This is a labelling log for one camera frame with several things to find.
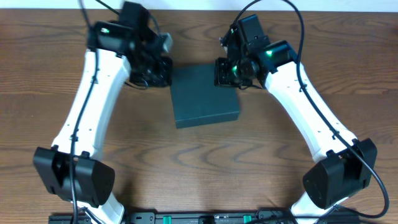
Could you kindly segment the dark green flip-lid box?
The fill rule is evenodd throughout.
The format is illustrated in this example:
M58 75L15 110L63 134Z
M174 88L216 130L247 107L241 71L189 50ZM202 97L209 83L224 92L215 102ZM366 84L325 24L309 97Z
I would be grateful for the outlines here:
M215 65L191 65L173 70L170 93L178 129L235 121L239 100L234 88L214 86Z

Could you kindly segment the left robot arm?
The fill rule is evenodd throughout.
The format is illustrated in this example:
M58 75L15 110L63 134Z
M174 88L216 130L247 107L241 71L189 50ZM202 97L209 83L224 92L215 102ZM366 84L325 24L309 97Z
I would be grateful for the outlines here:
M115 21L88 24L85 64L70 112L49 149L38 147L33 164L47 192L73 206L70 223L85 212L92 223L129 223L113 194L115 171L103 164L109 120L124 85L140 90L172 82L173 40L141 4L124 2Z

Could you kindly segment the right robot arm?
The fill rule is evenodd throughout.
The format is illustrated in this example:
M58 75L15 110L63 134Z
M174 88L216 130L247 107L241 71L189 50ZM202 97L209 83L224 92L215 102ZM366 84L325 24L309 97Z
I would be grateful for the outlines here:
M215 85L243 89L257 79L291 117L315 162L303 177L304 194L290 208L294 223L317 223L369 186L376 146L340 123L287 41L271 43L251 15L233 22L220 42L227 56L216 60Z

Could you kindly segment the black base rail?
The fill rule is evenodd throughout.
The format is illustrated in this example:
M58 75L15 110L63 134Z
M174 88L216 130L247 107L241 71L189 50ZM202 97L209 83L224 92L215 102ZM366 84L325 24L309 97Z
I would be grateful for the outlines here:
M51 215L48 224L69 224L72 223L71 215ZM81 211L78 216L79 224L105 223L99 218L87 211ZM258 210L256 212L232 212L232 213L154 213L154 212L136 212L130 214L130 217L124 217L120 223L131 224L242 224L242 223L311 223L321 224L343 224L343 223L361 223L357 215L347 212L332 212L325 218L308 220L305 218L296 218L288 210Z

